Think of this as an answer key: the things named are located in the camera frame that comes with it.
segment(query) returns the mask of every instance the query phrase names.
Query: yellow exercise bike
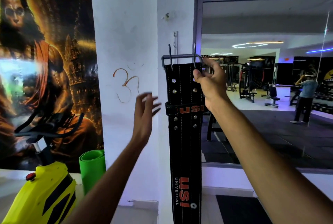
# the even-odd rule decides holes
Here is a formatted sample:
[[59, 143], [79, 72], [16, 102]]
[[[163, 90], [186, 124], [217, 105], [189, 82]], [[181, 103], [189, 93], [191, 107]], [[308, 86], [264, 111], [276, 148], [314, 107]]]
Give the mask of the yellow exercise bike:
[[73, 134], [81, 125], [81, 114], [75, 127], [64, 134], [57, 134], [68, 116], [55, 113], [41, 119], [37, 126], [20, 132], [33, 121], [37, 112], [15, 130], [15, 136], [30, 136], [26, 141], [33, 144], [41, 165], [26, 176], [27, 182], [16, 195], [2, 224], [59, 224], [72, 212], [75, 203], [76, 182], [68, 173], [64, 163], [54, 161], [51, 146], [46, 143], [52, 138], [63, 138]]

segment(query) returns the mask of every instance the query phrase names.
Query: black pants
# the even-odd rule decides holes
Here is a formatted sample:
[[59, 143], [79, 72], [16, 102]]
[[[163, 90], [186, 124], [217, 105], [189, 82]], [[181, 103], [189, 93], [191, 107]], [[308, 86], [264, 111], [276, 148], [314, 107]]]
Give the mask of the black pants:
[[313, 101], [313, 98], [301, 98], [301, 97], [299, 98], [297, 105], [296, 105], [296, 115], [295, 115], [295, 119], [294, 119], [295, 121], [299, 121], [299, 116], [301, 115], [302, 111], [305, 110], [303, 121], [309, 122], [312, 101]]

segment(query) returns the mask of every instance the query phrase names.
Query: usi logo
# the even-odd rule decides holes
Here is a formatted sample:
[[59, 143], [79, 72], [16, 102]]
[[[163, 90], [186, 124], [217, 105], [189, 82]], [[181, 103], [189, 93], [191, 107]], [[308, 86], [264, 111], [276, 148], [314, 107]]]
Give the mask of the usi logo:
[[202, 105], [202, 106], [192, 106], [191, 107], [191, 110], [190, 110], [190, 107], [185, 107], [185, 108], [180, 108], [179, 109], [179, 112], [181, 114], [184, 114], [184, 113], [189, 113], [189, 112], [192, 112], [192, 113], [195, 113], [195, 112], [200, 112], [200, 111], [204, 111], [205, 110], [205, 106]]
[[179, 179], [179, 189], [181, 189], [181, 191], [179, 192], [179, 198], [181, 199], [181, 207], [189, 207], [189, 203], [185, 203], [184, 201], [189, 201], [189, 191], [187, 191], [189, 189], [189, 185], [185, 184], [189, 182], [189, 178], [183, 178], [181, 177]]

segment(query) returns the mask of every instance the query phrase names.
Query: hanuman poster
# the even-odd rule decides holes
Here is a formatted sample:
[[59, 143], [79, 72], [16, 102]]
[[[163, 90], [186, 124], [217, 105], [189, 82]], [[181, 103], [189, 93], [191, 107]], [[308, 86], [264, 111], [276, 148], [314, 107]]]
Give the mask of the hanuman poster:
[[0, 169], [35, 170], [29, 137], [14, 130], [32, 115], [29, 130], [62, 114], [45, 137], [56, 161], [80, 172], [79, 156], [103, 148], [101, 103], [91, 0], [0, 0]]

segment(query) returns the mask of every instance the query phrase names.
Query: floor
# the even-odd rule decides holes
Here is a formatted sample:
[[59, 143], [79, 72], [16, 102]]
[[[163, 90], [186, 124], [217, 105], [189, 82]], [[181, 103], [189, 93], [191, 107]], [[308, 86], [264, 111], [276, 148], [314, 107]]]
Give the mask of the floor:
[[[238, 92], [228, 92], [237, 108], [254, 124], [264, 138], [295, 167], [333, 169], [333, 119], [329, 115], [314, 111], [309, 126], [294, 125], [295, 106], [289, 106], [289, 98], [279, 101], [279, 108], [265, 106], [266, 99], [255, 98], [255, 103], [240, 99]], [[234, 163], [239, 161], [225, 141], [223, 132], [212, 133], [212, 141], [207, 142], [209, 116], [202, 124], [202, 159], [214, 163]]]
[[[0, 223], [25, 180], [0, 177]], [[83, 198], [77, 185], [77, 205]], [[202, 224], [270, 224], [270, 220], [253, 192], [234, 191], [224, 195], [202, 195]], [[119, 206], [111, 224], [156, 224], [157, 211]]]

